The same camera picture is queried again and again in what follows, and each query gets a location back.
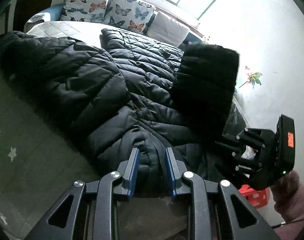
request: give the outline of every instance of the orange label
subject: orange label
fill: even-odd
[[[288,132],[288,146],[289,147],[294,147],[294,142],[293,142],[293,133]]]

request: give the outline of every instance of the butterfly pillow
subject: butterfly pillow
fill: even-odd
[[[155,7],[137,0],[113,0],[106,9],[104,23],[142,33]]]
[[[61,21],[102,23],[107,0],[64,0]]]

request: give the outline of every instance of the wooden door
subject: wooden door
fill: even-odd
[[[52,0],[17,0],[13,30],[23,31],[25,23],[36,13],[50,7]]]

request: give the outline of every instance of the white quilted mattress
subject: white quilted mattress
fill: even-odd
[[[27,33],[37,37],[60,38],[69,36],[90,46],[101,48],[101,30],[106,27],[115,28],[101,23],[53,21],[37,24]]]

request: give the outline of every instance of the blue gripper pad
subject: blue gripper pad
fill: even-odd
[[[171,187],[171,195],[172,198],[176,197],[176,190],[175,190],[175,179],[174,179],[174,173],[170,161],[170,156],[169,152],[167,149],[165,149],[165,168],[166,168],[166,173],[168,176],[168,180],[170,182],[170,187]]]
[[[137,149],[136,152],[135,152],[133,166],[132,166],[132,170],[131,170],[129,180],[128,180],[127,197],[129,199],[131,199],[134,195],[137,172],[138,172],[138,167],[140,165],[140,156],[141,156],[140,151]]]

